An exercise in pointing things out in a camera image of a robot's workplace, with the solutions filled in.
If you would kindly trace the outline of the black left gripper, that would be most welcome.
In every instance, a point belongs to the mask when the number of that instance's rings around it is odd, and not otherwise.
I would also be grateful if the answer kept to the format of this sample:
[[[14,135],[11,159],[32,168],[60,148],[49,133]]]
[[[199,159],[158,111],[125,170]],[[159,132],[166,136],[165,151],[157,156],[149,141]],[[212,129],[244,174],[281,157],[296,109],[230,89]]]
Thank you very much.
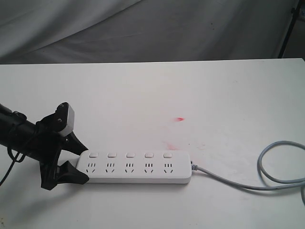
[[[89,177],[77,170],[69,161],[58,165],[62,149],[80,156],[88,148],[74,132],[65,130],[62,117],[51,114],[37,123],[40,128],[38,161],[40,163],[41,187],[52,190],[58,184],[83,185]]]

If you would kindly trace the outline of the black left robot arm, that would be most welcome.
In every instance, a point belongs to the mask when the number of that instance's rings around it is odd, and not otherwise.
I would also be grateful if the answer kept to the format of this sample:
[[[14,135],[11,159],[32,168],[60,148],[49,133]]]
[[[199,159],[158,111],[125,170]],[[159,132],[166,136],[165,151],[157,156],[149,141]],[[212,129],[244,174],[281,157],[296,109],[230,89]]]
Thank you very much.
[[[58,165],[62,150],[81,155],[87,150],[73,132],[75,113],[68,102],[36,123],[26,115],[0,107],[0,144],[7,148],[12,164],[30,157],[40,164],[41,188],[52,190],[58,184],[80,184],[89,177],[69,161]]]

